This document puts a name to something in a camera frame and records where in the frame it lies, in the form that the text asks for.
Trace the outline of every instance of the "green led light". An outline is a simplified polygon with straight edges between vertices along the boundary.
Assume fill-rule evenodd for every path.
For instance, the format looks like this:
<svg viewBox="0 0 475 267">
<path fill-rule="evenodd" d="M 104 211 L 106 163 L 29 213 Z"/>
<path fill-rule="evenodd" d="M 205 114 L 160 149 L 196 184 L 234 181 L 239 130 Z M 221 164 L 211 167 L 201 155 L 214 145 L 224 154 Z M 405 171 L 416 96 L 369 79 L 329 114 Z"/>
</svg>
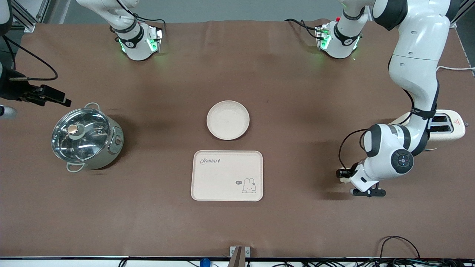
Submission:
<svg viewBox="0 0 475 267">
<path fill-rule="evenodd" d="M 355 41 L 355 45 L 353 46 L 353 50 L 356 49 L 356 46 L 358 45 L 358 41 L 359 41 L 359 40 L 360 40 L 360 38 L 358 37 L 358 38 L 356 39 L 356 41 Z"/>
<path fill-rule="evenodd" d="M 322 41 L 322 45 L 321 45 L 321 48 L 323 50 L 327 49 L 328 47 L 328 43 L 330 42 L 330 40 L 332 39 L 332 37 L 329 35 L 327 35 L 327 37 L 325 38 L 325 40 Z"/>
<path fill-rule="evenodd" d="M 149 44 L 150 50 L 151 50 L 152 52 L 157 51 L 157 42 L 155 42 L 154 40 L 149 40 L 149 39 L 147 39 L 147 43 Z"/>
<path fill-rule="evenodd" d="M 122 52 L 126 53 L 125 48 L 124 48 L 124 45 L 122 44 L 122 42 L 120 41 L 120 39 L 119 39 L 119 44 L 120 44 L 120 46 L 122 47 Z"/>
</svg>

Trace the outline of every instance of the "lid knob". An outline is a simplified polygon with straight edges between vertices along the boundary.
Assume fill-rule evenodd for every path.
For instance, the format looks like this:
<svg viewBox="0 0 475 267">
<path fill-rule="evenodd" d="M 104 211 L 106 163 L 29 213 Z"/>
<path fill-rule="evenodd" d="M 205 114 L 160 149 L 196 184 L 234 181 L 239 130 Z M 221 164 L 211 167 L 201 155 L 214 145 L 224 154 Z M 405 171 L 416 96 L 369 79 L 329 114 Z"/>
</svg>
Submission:
<svg viewBox="0 0 475 267">
<path fill-rule="evenodd" d="M 67 128 L 68 134 L 75 134 L 75 133 L 77 133 L 77 131 L 79 131 L 79 127 L 76 124 L 70 125 Z"/>
</svg>

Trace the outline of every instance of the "stainless steel pot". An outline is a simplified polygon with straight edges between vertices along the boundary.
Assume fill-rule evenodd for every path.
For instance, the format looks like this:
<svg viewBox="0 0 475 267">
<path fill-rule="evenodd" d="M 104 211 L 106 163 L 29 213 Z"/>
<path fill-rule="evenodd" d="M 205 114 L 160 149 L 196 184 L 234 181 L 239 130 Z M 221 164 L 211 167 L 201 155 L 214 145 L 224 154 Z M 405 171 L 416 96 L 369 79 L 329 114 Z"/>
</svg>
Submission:
<svg viewBox="0 0 475 267">
<path fill-rule="evenodd" d="M 88 103 L 66 114 L 53 129 L 51 147 L 66 161 L 69 172 L 94 170 L 110 164 L 122 150 L 124 135 L 119 124 Z"/>
</svg>

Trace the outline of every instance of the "circular button panel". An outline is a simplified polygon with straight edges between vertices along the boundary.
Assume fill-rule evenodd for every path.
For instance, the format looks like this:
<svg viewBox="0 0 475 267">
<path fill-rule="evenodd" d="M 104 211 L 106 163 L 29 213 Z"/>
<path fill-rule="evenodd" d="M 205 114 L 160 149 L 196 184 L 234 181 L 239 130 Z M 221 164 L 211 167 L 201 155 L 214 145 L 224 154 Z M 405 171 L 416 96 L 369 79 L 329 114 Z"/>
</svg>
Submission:
<svg viewBox="0 0 475 267">
<path fill-rule="evenodd" d="M 391 165 L 397 173 L 409 172 L 413 164 L 414 157 L 405 149 L 398 149 L 391 156 Z"/>
</svg>

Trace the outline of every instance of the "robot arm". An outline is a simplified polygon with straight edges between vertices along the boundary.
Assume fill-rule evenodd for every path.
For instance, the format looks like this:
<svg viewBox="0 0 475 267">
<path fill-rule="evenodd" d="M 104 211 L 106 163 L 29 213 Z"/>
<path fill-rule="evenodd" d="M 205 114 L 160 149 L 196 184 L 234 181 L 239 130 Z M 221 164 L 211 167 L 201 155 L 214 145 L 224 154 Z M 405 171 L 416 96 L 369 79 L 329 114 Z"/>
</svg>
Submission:
<svg viewBox="0 0 475 267">
<path fill-rule="evenodd" d="M 162 40 L 162 30 L 138 22 L 131 12 L 139 0 L 76 0 L 104 18 L 114 29 L 122 51 L 132 60 L 145 60 L 158 52 Z"/>
<path fill-rule="evenodd" d="M 351 8 L 354 14 L 361 0 L 356 3 Z M 428 125 L 437 109 L 436 68 L 450 27 L 447 15 L 453 14 L 454 9 L 456 13 L 459 7 L 456 0 L 375 0 L 373 4 L 375 22 L 388 30 L 397 28 L 399 31 L 389 75 L 410 94 L 414 104 L 411 120 L 405 126 L 375 124 L 364 134 L 367 158 L 354 164 L 347 176 L 357 189 L 353 194 L 370 194 L 368 189 L 379 181 L 408 173 L 414 166 L 414 156 L 426 147 Z M 334 23 L 334 29 L 340 29 L 342 19 Z M 357 29 L 355 34 L 361 23 L 356 20 L 353 25 Z M 324 50 L 337 58 L 347 57 L 352 51 L 340 38 L 326 45 Z"/>
<path fill-rule="evenodd" d="M 361 30 L 368 21 L 365 6 L 372 5 L 375 0 L 339 0 L 343 5 L 343 14 L 339 21 L 332 21 L 322 26 L 317 36 L 318 48 L 334 58 L 345 58 L 356 49 L 360 40 Z"/>
<path fill-rule="evenodd" d="M 13 21 L 10 0 L 0 0 L 0 36 L 10 30 Z M 10 69 L 0 63 L 0 97 L 7 100 L 17 100 L 35 103 L 44 106 L 47 101 L 58 103 L 67 107 L 71 100 L 66 99 L 65 93 L 52 87 L 30 85 L 25 75 Z M 0 119 L 12 119 L 16 116 L 12 107 L 0 105 Z"/>
<path fill-rule="evenodd" d="M 0 36 L 4 36 L 10 30 L 12 23 L 10 0 L 0 0 Z"/>
</svg>

